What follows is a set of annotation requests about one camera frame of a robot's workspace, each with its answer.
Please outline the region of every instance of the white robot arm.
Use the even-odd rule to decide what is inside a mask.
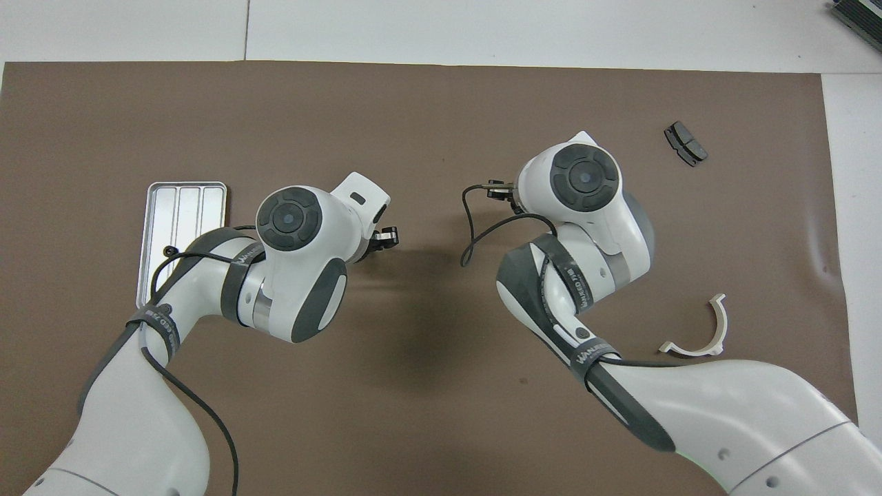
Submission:
[[[384,229],[393,239],[375,236],[388,203],[383,190],[355,172],[330,193],[291,186],[261,204],[259,242],[221,228],[175,255],[172,275],[87,382],[71,441],[25,495],[203,494],[208,449],[166,386],[163,367],[205,315],[288,342],[324,329],[342,299],[346,265],[397,244],[394,230]]]
[[[508,310],[631,433],[695,462],[729,494],[882,494],[882,454],[793,372],[628,362],[576,318],[649,269],[653,228],[622,186],[612,155],[584,132],[527,162],[512,206],[563,224],[505,255],[497,289]]]

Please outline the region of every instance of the brown work surface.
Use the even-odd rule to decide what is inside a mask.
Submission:
[[[696,168],[662,131],[683,121]],[[350,268],[336,320],[292,345],[205,319],[170,370],[223,417],[240,494],[723,494],[631,436],[499,301],[515,222],[467,243],[460,192],[580,130],[657,233],[649,274],[582,319],[633,359],[705,345],[779,364],[856,417],[820,77],[317,63],[7,64],[0,102],[0,493],[64,448],[79,390],[134,310],[147,186],[221,180],[231,224],[288,184],[357,170],[401,244]],[[474,197],[478,229],[508,216]],[[697,363],[700,360],[685,363]],[[191,408],[212,456],[230,461]]]

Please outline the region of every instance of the white table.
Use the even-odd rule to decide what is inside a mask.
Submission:
[[[0,2],[0,61],[244,58],[822,73],[858,422],[882,446],[882,54],[823,0]]]

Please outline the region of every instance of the metal tray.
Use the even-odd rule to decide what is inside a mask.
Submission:
[[[163,248],[172,245],[183,251],[198,236],[226,224],[227,186],[224,183],[185,181],[150,184],[147,188],[135,305],[140,308],[150,299],[153,271],[166,258],[162,254]],[[176,264],[176,261],[172,262],[162,269],[157,287],[168,279]]]

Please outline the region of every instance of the velcro strap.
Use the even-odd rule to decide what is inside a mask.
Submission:
[[[591,305],[594,304],[594,297],[591,295],[591,289],[588,288],[588,280],[582,274],[579,264],[560,241],[557,241],[557,238],[551,234],[543,234],[531,243],[548,255],[551,265],[560,274],[561,281],[564,282],[572,302],[576,305],[576,314],[591,308]]]
[[[181,335],[177,333],[177,325],[171,318],[171,305],[164,303],[159,306],[153,304],[145,304],[138,309],[126,324],[146,323],[162,336],[162,340],[166,343],[166,353],[168,360],[177,353],[177,349],[181,347]]]
[[[227,276],[223,280],[223,287],[220,289],[220,312],[225,318],[245,326],[239,320],[239,294],[242,292],[245,276],[248,275],[251,264],[259,262],[265,256],[263,244],[252,243],[233,257],[227,269]]]
[[[570,355],[570,371],[576,376],[576,379],[585,382],[585,376],[588,374],[588,369],[591,368],[591,365],[607,353],[618,355],[618,351],[610,346],[608,342],[599,337],[593,337],[580,344],[572,352],[572,355]]]

